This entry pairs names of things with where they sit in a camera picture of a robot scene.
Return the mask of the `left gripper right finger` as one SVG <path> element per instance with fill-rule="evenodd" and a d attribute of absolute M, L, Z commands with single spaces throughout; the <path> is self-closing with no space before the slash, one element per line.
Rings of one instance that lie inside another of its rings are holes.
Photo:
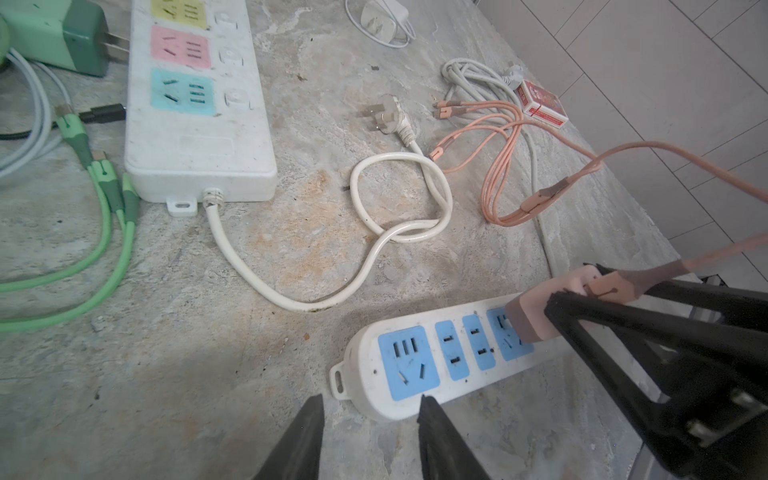
<path fill-rule="evenodd" d="M 489 479 L 434 397 L 421 397 L 417 422 L 424 479 Z"/>

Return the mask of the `pink charger plug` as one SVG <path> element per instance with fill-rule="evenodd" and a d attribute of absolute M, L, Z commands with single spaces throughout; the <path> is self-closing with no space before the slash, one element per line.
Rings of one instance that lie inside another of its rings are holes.
<path fill-rule="evenodd" d="M 550 307 L 553 295 L 571 292 L 586 295 L 585 286 L 601 277 L 593 265 L 582 266 L 557 278 L 552 278 L 532 287 L 512 299 L 505 306 L 508 323 L 524 343 L 538 343 L 560 336 L 551 317 L 556 317 L 555 307 Z"/>

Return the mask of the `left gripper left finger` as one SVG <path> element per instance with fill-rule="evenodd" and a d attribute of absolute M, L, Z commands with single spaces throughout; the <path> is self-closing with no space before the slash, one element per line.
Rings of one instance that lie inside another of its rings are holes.
<path fill-rule="evenodd" d="M 317 394 L 306 400 L 254 479 L 318 479 L 324 426 Z"/>

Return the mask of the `short blue power strip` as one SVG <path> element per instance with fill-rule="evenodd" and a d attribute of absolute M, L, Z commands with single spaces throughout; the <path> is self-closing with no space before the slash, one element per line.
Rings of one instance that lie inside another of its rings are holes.
<path fill-rule="evenodd" d="M 522 341 L 505 314 L 512 295 L 380 320 L 359 330 L 329 372 L 332 395 L 379 422 L 416 415 L 568 351 L 562 338 Z"/>

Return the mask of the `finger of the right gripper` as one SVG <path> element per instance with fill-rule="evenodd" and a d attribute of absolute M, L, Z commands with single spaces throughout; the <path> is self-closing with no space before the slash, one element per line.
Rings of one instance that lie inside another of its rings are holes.
<path fill-rule="evenodd" d="M 682 479 L 767 476 L 767 295 L 667 280 L 651 296 L 719 314 L 714 322 L 553 295 L 551 317 L 660 466 Z M 648 397 L 588 333 L 609 328 L 662 398 Z"/>

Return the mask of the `white charger with cable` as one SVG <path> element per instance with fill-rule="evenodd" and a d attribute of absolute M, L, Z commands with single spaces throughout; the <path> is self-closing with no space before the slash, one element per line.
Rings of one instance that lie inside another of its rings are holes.
<path fill-rule="evenodd" d="M 378 45 L 404 49 L 416 38 L 409 11 L 399 1 L 367 1 L 359 15 L 352 12 L 348 0 L 343 1 L 343 6 L 352 25 Z"/>

